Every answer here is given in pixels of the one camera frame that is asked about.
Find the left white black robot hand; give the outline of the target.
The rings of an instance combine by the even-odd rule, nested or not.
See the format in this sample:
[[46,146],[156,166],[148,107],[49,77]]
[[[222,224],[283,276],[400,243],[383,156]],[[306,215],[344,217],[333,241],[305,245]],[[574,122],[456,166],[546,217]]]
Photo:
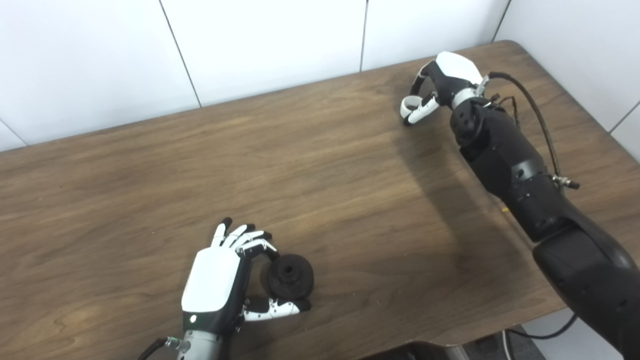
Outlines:
[[[210,246],[195,255],[181,300],[183,338],[179,360],[217,360],[224,341],[246,322],[271,321],[311,309],[313,267],[297,254],[281,255],[272,235],[254,224],[232,228],[224,218]],[[251,299],[247,289],[253,261],[265,255],[267,296]]]

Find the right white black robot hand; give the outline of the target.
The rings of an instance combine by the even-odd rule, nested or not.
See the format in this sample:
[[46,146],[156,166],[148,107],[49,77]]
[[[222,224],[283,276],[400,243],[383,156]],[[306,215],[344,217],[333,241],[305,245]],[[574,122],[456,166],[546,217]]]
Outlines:
[[[434,91],[429,96],[419,96],[427,79],[434,85]],[[439,107],[453,111],[466,100],[483,97],[488,82],[489,78],[482,76],[470,59],[454,52],[439,53],[418,71],[409,95],[402,99],[403,125],[413,126]]]

